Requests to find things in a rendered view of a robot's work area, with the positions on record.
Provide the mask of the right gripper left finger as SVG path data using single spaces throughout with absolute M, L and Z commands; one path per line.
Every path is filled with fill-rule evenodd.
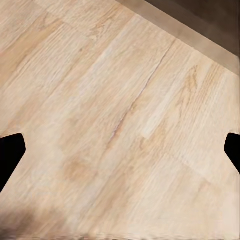
M 0 193 L 26 152 L 21 133 L 0 138 Z

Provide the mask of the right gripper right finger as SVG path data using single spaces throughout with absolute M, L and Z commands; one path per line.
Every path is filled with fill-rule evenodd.
M 240 135 L 228 133 L 225 140 L 224 151 L 240 173 Z

